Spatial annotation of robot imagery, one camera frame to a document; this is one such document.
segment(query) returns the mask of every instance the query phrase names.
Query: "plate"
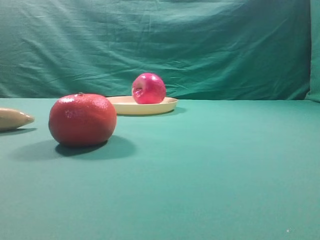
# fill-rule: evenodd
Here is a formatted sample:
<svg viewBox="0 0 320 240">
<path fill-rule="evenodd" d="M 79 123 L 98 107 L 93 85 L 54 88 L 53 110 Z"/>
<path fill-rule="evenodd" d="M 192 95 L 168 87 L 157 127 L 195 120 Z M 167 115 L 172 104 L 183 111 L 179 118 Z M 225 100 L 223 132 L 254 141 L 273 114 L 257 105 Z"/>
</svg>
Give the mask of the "plate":
<svg viewBox="0 0 320 240">
<path fill-rule="evenodd" d="M 174 110 L 178 103 L 172 97 L 165 97 L 158 104 L 138 104 L 132 96 L 111 96 L 107 99 L 115 107 L 116 113 L 121 115 L 163 114 Z"/>
</svg>

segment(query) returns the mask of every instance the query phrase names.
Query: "banana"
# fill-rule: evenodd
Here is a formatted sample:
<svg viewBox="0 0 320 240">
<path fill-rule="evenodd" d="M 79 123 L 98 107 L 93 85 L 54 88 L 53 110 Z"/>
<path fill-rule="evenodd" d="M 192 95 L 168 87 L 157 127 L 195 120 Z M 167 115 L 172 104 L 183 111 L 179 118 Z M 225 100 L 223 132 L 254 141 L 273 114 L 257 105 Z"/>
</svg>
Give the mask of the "banana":
<svg viewBox="0 0 320 240">
<path fill-rule="evenodd" d="M 0 107 L 0 132 L 17 129 L 34 121 L 33 116 L 19 110 Z"/>
</svg>

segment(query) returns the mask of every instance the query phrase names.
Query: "plastic plate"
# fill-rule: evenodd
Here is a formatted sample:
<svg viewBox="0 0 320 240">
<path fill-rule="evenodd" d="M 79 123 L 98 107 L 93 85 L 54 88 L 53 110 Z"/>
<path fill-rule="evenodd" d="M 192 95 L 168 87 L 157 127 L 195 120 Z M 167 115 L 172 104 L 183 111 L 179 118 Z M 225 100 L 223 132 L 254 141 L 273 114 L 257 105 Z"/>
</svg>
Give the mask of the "plastic plate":
<svg viewBox="0 0 320 240">
<path fill-rule="evenodd" d="M 138 104 L 132 96 L 112 96 L 107 99 L 115 107 L 116 113 L 120 115 L 152 115 L 163 114 L 175 109 L 178 100 L 165 97 L 158 104 Z"/>
</svg>

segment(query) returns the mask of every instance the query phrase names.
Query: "green table surface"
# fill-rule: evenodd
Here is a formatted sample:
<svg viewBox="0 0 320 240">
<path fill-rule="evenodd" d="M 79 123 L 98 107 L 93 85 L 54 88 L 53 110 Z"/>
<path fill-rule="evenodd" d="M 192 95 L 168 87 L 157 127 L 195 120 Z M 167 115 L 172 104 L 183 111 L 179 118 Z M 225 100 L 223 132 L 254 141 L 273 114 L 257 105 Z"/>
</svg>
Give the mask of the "green table surface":
<svg viewBox="0 0 320 240">
<path fill-rule="evenodd" d="M 1 240 L 320 239 L 320 104 L 180 100 L 100 148 L 48 129 L 56 99 L 0 99 Z"/>
</svg>

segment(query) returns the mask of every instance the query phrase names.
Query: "apple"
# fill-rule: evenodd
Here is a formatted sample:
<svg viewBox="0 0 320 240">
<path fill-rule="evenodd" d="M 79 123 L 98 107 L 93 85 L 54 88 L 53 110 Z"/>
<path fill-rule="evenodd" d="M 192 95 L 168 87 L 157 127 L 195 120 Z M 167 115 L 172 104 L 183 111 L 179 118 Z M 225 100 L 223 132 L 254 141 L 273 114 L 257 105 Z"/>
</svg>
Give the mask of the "apple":
<svg viewBox="0 0 320 240">
<path fill-rule="evenodd" d="M 154 73 L 143 73 L 132 84 L 132 96 L 138 104 L 159 104 L 166 93 L 163 80 Z"/>
<path fill-rule="evenodd" d="M 59 98 L 49 113 L 52 137 L 68 147 L 89 147 L 106 142 L 117 124 L 117 112 L 104 96 L 79 93 Z"/>
</svg>

